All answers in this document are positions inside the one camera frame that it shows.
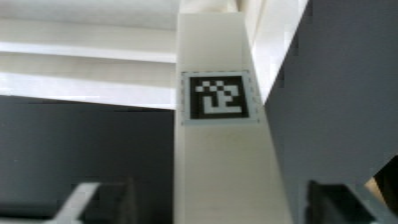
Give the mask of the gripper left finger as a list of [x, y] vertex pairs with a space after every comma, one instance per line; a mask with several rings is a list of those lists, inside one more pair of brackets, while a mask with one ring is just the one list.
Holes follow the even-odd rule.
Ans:
[[115, 224], [124, 193], [126, 185], [121, 183], [80, 183], [44, 224]]

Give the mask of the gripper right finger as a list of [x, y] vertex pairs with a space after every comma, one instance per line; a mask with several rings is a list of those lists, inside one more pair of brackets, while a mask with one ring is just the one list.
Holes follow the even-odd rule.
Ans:
[[398, 224], [398, 216], [362, 187], [311, 180], [304, 224]]

